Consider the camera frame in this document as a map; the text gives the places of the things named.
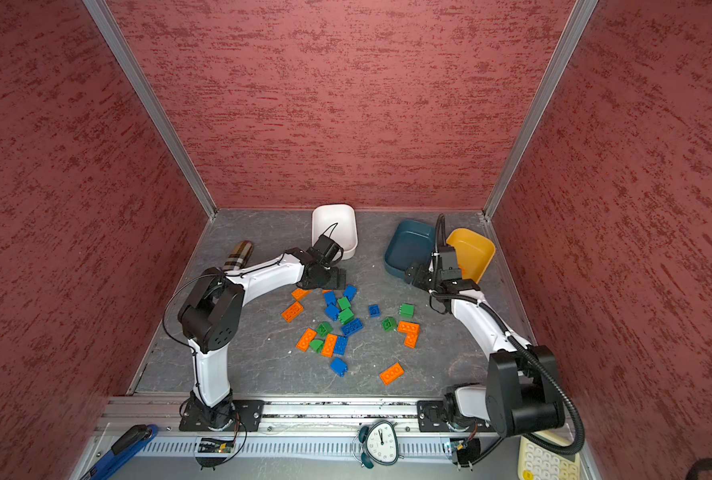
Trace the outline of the green lego square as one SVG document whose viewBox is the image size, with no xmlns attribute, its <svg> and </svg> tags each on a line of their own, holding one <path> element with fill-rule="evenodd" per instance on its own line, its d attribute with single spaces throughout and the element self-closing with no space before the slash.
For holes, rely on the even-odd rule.
<svg viewBox="0 0 712 480">
<path fill-rule="evenodd" d="M 402 318 L 412 319 L 415 315 L 415 306 L 404 303 L 399 307 L 399 315 Z"/>
</svg>

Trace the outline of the green lego small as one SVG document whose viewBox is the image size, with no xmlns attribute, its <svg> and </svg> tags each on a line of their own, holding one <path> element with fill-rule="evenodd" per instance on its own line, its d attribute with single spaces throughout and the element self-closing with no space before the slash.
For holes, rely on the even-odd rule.
<svg viewBox="0 0 712 480">
<path fill-rule="evenodd" d="M 398 321 L 394 317 L 386 317 L 381 322 L 384 331 L 395 331 L 398 328 Z"/>
</svg>

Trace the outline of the blue lego long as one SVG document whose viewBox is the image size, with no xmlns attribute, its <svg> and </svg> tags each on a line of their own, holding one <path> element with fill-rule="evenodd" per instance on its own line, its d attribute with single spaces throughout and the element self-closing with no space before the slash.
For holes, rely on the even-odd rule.
<svg viewBox="0 0 712 480">
<path fill-rule="evenodd" d="M 341 326 L 342 333 L 345 337 L 350 337 L 351 335 L 361 331 L 363 329 L 364 325 L 362 321 L 358 318 L 348 322 L 347 324 L 343 324 Z"/>
</svg>

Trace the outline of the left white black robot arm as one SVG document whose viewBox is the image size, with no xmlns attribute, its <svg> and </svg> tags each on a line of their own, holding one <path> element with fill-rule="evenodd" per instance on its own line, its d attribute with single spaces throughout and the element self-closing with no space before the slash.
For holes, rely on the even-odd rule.
<svg viewBox="0 0 712 480">
<path fill-rule="evenodd" d="M 304 290 L 343 287 L 346 273 L 338 267 L 343 257 L 343 247 L 322 234 L 306 250 L 290 248 L 256 266 L 204 271 L 178 312 L 193 357 L 194 386 L 186 403 L 191 418 L 213 431 L 239 423 L 229 381 L 228 346 L 238 333 L 243 307 L 288 285 Z"/>
</svg>

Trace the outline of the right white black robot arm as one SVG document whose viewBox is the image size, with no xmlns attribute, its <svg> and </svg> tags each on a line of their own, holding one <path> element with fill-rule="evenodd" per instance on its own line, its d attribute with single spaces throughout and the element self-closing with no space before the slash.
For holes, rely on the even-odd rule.
<svg viewBox="0 0 712 480">
<path fill-rule="evenodd" d="M 429 293 L 429 303 L 460 321 L 488 356 L 483 384 L 461 384 L 445 393 L 446 420 L 457 428 L 488 423 L 507 438 L 564 425 L 565 404 L 555 357 L 531 344 L 491 307 L 479 285 L 452 266 L 454 249 L 443 246 L 425 262 L 414 262 L 404 281 Z"/>
</svg>

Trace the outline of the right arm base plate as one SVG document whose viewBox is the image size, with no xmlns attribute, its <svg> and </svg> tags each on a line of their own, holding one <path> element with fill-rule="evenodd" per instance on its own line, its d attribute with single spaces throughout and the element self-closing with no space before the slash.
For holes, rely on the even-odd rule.
<svg viewBox="0 0 712 480">
<path fill-rule="evenodd" d="M 450 400 L 420 400 L 416 406 L 421 432 L 495 432 L 484 420 L 464 417 Z"/>
</svg>

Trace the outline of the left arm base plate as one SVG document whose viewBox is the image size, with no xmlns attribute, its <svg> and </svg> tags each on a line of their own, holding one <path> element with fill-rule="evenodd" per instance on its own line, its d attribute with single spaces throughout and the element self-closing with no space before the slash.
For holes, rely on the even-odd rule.
<svg viewBox="0 0 712 480">
<path fill-rule="evenodd" d="M 263 416 L 265 402 L 262 400 L 234 400 L 232 413 L 213 415 L 204 413 L 189 399 L 181 411 L 179 430 L 183 432 L 223 433 L 242 427 L 249 432 L 257 432 Z"/>
</svg>

